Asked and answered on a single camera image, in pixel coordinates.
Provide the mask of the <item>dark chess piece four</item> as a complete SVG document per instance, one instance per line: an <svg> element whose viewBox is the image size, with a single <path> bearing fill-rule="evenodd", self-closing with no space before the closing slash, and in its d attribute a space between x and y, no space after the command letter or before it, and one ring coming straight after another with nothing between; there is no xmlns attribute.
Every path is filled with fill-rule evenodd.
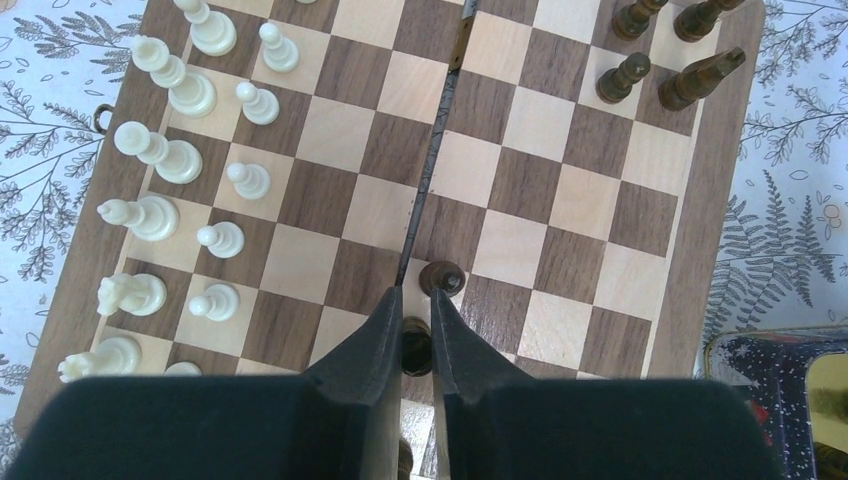
<svg viewBox="0 0 848 480"><path fill-rule="evenodd" d="M658 89L661 105L670 111L685 109L709 96L745 60L745 52L740 47L734 47L688 65L661 83Z"/></svg>

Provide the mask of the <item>dark chess piece two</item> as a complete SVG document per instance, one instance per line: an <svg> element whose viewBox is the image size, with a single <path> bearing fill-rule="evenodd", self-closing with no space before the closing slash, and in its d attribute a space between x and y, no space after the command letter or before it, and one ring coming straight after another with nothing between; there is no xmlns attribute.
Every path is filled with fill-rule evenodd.
<svg viewBox="0 0 848 480"><path fill-rule="evenodd" d="M673 22L675 34L684 42L697 42L713 30L722 13L732 11L744 2L745 0L707 0L688 6Z"/></svg>

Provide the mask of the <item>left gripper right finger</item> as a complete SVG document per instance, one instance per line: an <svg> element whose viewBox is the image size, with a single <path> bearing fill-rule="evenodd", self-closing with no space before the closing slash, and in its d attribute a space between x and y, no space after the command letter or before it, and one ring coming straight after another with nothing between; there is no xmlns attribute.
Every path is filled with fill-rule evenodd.
<svg viewBox="0 0 848 480"><path fill-rule="evenodd" d="M777 479L744 400L692 379L537 379L431 295L443 479Z"/></svg>

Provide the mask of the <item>dark chess piece six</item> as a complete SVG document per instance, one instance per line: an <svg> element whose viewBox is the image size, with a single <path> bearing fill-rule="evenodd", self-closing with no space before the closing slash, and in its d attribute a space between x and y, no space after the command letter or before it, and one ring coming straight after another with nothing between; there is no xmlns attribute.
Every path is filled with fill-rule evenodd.
<svg viewBox="0 0 848 480"><path fill-rule="evenodd" d="M441 260L427 264L421 270L418 281L421 290L428 297L432 296L434 290L442 290L449 297L453 297L463 290L466 275L456 263Z"/></svg>

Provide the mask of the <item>dark chess piece seven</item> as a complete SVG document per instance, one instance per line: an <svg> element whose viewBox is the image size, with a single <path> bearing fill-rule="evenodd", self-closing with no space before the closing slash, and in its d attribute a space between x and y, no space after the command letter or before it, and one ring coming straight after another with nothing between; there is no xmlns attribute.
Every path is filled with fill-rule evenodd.
<svg viewBox="0 0 848 480"><path fill-rule="evenodd" d="M421 377L432 370L431 330L419 317L403 319L401 367L410 377Z"/></svg>

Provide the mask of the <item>yellow tin box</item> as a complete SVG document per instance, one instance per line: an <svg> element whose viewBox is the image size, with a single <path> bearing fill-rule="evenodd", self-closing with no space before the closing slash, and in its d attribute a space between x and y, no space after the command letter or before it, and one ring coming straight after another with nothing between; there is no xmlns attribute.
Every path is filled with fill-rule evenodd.
<svg viewBox="0 0 848 480"><path fill-rule="evenodd" d="M847 449L814 439L808 374L816 360L846 353L845 326L722 333L708 342L704 368L746 400L786 479L845 479Z"/></svg>

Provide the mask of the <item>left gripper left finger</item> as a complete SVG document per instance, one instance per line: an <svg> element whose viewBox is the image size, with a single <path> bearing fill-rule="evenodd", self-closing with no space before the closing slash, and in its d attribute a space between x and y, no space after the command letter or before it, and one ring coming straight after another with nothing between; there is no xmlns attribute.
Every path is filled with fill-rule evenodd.
<svg viewBox="0 0 848 480"><path fill-rule="evenodd" d="M89 377L44 409L11 479L393 479L402 300L297 374Z"/></svg>

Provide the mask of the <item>dark chess piece three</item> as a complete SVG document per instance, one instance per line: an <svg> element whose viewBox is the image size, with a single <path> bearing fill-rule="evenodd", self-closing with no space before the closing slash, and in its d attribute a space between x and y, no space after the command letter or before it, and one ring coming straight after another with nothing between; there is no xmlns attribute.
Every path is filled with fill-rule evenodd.
<svg viewBox="0 0 848 480"><path fill-rule="evenodd" d="M616 68L607 70L596 82L596 93L605 103L616 104L627 98L634 85L651 70L650 58L642 53L630 54Z"/></svg>

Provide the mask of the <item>dark chess piece one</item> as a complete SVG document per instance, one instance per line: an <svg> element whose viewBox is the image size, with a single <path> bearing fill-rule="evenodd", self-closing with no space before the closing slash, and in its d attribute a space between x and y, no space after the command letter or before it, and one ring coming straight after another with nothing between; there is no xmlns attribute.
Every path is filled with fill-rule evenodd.
<svg viewBox="0 0 848 480"><path fill-rule="evenodd" d="M621 40L637 40L667 3L668 0L637 0L620 8L612 17L612 31Z"/></svg>

